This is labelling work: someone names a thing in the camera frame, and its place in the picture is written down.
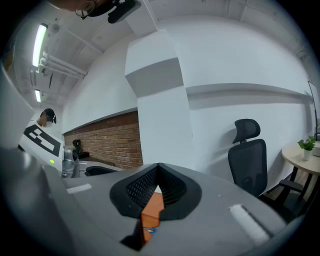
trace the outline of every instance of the ceiling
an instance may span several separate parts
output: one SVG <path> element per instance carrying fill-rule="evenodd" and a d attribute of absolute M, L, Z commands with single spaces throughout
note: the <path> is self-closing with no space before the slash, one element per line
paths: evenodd
<path fill-rule="evenodd" d="M 270 0 L 149 0 L 158 21 L 185 15 L 210 15 L 252 25 L 286 46 L 302 61 L 311 56 L 308 41 L 295 22 L 276 2 Z M 27 102 L 37 107 L 35 89 L 42 101 L 62 107 L 78 79 L 53 73 L 36 74 L 37 87 L 32 87 L 30 70 L 34 42 L 40 23 L 49 26 L 42 49 L 51 55 L 88 71 L 91 64 L 120 39 L 133 33 L 126 20 L 109 24 L 108 15 L 81 20 L 74 12 L 59 10 L 41 3 L 23 20 L 15 35 L 14 61 L 9 71 L 14 84 Z"/>

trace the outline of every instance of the white pot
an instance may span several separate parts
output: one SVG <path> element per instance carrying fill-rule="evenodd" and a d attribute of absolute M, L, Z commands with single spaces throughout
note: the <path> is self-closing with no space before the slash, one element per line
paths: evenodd
<path fill-rule="evenodd" d="M 303 158 L 305 161 L 309 161 L 312 156 L 312 150 L 303 150 Z"/>

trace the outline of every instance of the wall pillar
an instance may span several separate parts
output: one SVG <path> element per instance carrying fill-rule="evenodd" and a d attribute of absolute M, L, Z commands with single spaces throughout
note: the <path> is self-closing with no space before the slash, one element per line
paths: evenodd
<path fill-rule="evenodd" d="M 143 163 L 193 169 L 189 103 L 179 59 L 166 30 L 129 44 L 125 77 L 137 97 Z"/>

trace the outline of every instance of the ceiling light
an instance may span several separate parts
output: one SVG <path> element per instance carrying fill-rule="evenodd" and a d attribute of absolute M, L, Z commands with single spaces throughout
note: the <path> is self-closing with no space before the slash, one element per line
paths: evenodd
<path fill-rule="evenodd" d="M 40 91 L 39 90 L 35 90 L 34 92 L 35 92 L 36 101 L 37 102 L 41 102 Z"/>
<path fill-rule="evenodd" d="M 46 24 L 39 25 L 38 32 L 36 33 L 34 48 L 33 48 L 33 58 L 32 58 L 32 65 L 38 67 L 39 65 L 39 58 L 40 58 L 40 51 L 42 47 L 42 42 L 44 41 L 45 34 L 47 31 L 48 26 Z"/>

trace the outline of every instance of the red brick wall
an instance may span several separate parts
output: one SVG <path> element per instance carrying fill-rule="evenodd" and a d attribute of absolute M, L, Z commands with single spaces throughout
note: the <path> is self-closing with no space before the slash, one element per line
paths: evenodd
<path fill-rule="evenodd" d="M 64 134 L 65 145 L 81 140 L 90 157 L 129 169 L 143 165 L 138 112 L 121 114 L 91 123 Z"/>

